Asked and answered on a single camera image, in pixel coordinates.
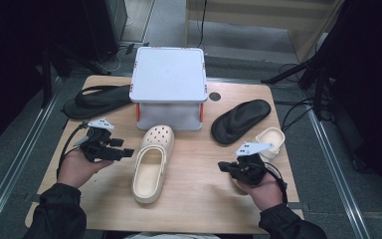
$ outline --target cream clog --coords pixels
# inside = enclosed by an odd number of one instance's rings
[[[274,145],[273,148],[260,152],[260,157],[262,160],[269,162],[279,154],[285,142],[285,135],[280,129],[276,127],[269,127],[257,135],[255,141],[261,143],[272,143]]]
[[[145,134],[132,180],[132,196],[137,202],[152,203],[160,196],[173,144],[173,129],[168,125],[154,126]]]

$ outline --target clog strap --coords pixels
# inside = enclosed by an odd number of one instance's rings
[[[273,159],[279,154],[280,149],[276,151],[270,151],[270,150],[264,150],[261,151],[260,154],[264,157],[267,157],[268,159]]]
[[[142,148],[138,152],[138,154],[137,154],[138,160],[135,162],[134,171],[137,169],[137,166],[141,162],[141,159],[142,159],[141,155],[150,149],[159,149],[162,152],[161,174],[163,174],[164,173],[164,165],[166,164],[166,159],[167,159],[167,152],[166,152],[166,149],[160,144],[150,144],[150,145]]]

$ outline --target black flip-flop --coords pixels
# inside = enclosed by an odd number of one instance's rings
[[[62,112],[72,120],[88,120],[132,103],[130,85],[96,86],[81,90],[74,99],[68,100]]]
[[[271,110],[269,103],[263,100],[241,103],[219,116],[212,124],[211,133],[219,143],[231,144],[267,117]]]

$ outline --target black jacket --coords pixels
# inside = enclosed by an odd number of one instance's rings
[[[56,183],[40,196],[33,223],[24,238],[62,239],[83,238],[87,218],[80,207],[81,192],[65,184]],[[260,213],[259,226],[271,234],[272,239],[326,238],[323,230],[303,221],[285,204]]]

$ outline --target black device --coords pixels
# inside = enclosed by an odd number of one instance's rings
[[[87,127],[89,127],[88,123],[86,121],[82,122],[68,138],[67,142],[65,143],[64,149],[61,153],[57,169],[57,177],[59,175],[59,171],[65,159],[65,156],[67,155],[67,153],[65,152],[67,150],[68,144],[80,129],[84,129]],[[115,148],[121,147],[123,145],[123,139],[110,138],[110,136],[111,132],[106,128],[90,126],[87,135],[75,144],[74,149],[80,148],[83,154],[85,155],[86,159],[90,162],[94,162],[96,158],[102,160],[120,161],[123,157],[132,157],[132,155],[134,154],[134,149]]]
[[[237,161],[233,162],[221,161],[218,162],[218,166],[221,171],[229,172],[232,178],[251,186],[259,185],[266,173],[271,174],[281,189],[283,202],[287,203],[287,184],[282,179],[280,172],[274,166],[270,164],[270,166],[278,172],[278,175],[266,167],[266,163],[263,162],[258,153],[239,156]]]

